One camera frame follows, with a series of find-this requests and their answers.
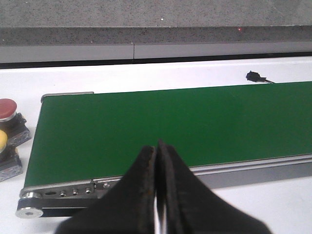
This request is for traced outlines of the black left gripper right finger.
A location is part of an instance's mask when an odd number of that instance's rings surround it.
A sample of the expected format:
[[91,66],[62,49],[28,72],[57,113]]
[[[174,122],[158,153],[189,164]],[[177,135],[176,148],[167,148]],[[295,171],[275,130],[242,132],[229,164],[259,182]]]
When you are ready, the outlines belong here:
[[186,166],[172,145],[159,140],[156,191],[168,234],[269,234],[260,220],[213,193]]

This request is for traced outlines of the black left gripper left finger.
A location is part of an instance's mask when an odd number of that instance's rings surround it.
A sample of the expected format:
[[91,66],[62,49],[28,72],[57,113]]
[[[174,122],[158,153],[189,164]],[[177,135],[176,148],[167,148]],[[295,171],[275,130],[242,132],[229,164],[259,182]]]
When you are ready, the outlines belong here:
[[122,179],[89,208],[62,222],[58,234],[153,234],[156,149],[144,146]]

